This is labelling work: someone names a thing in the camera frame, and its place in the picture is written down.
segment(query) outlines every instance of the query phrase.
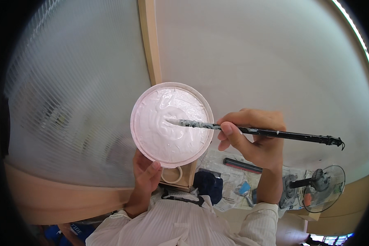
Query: white wall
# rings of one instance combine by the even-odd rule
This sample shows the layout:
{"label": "white wall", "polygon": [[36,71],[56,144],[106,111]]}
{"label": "white wall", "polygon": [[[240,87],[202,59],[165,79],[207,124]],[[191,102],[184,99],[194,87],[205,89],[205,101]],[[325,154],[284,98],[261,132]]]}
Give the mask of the white wall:
{"label": "white wall", "polygon": [[[288,131],[346,143],[340,151],[286,140],[287,166],[337,164],[348,183],[369,174],[369,72],[331,5],[156,0],[156,16],[164,82],[200,91],[215,119],[244,107],[280,110]],[[217,145],[215,134],[211,146]]]}

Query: black tool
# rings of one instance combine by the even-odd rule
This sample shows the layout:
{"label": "black tool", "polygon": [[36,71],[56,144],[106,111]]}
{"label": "black tool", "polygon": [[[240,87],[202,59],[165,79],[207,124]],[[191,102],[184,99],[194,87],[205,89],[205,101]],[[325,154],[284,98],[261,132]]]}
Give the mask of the black tool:
{"label": "black tool", "polygon": [[242,169],[249,172],[254,172],[256,174],[262,173],[262,168],[254,165],[250,165],[241,161],[233,160],[230,158],[224,158],[223,163],[227,166],[232,166],[237,169]]}

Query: person's right hand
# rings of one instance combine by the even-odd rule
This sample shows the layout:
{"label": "person's right hand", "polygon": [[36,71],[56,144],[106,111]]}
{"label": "person's right hand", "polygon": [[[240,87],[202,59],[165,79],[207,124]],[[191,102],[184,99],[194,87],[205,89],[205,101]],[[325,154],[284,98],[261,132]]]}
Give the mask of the person's right hand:
{"label": "person's right hand", "polygon": [[241,109],[231,112],[217,121],[222,131],[218,135],[221,140],[218,149],[223,151],[230,145],[239,150],[246,160],[265,169],[281,168],[283,165],[283,139],[253,135],[250,142],[236,127],[261,128],[275,131],[286,131],[283,115],[278,111],[258,109]]}

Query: black brush handle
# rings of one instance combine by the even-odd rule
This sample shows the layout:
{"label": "black brush handle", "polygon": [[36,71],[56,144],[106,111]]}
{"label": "black brush handle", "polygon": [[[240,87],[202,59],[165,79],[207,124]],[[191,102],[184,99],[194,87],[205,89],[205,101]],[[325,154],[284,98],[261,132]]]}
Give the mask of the black brush handle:
{"label": "black brush handle", "polygon": [[266,137],[278,137],[282,139],[292,139],[292,140],[301,140],[307,142],[318,142],[320,144],[326,145],[342,145],[342,150],[344,149],[344,142],[340,138],[335,138],[333,136],[321,136],[321,135],[309,135],[309,134],[302,134],[302,133],[295,133],[295,132],[288,132],[288,131],[273,131],[273,130],[265,130],[265,129],[257,129],[254,131],[254,128],[238,127],[239,130],[243,133],[253,134],[253,135],[262,135]]}
{"label": "black brush handle", "polygon": [[[187,126],[187,127],[198,127],[198,128],[207,128],[213,130],[221,130],[221,126],[213,123],[205,123],[191,120],[179,120],[179,125]],[[247,127],[238,127],[242,133],[252,134],[252,135],[261,135],[266,137],[278,137],[281,139],[292,139],[292,140],[300,140],[307,142],[318,142],[320,144],[326,145],[336,145],[342,146],[342,150],[344,149],[344,142],[338,137],[335,138],[333,136],[321,136],[321,135],[309,135],[288,131],[274,131],[274,130],[266,130],[259,128],[247,128]]]}

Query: electric fan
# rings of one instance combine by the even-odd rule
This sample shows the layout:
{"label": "electric fan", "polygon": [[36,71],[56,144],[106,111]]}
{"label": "electric fan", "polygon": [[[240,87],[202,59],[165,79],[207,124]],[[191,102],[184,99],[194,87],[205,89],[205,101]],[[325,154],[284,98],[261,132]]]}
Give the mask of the electric fan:
{"label": "electric fan", "polygon": [[317,169],[311,178],[290,181],[285,191],[292,192],[297,188],[303,196],[305,209],[311,213],[322,212],[331,207],[343,192],[345,174],[343,168],[337,165],[325,169]]}

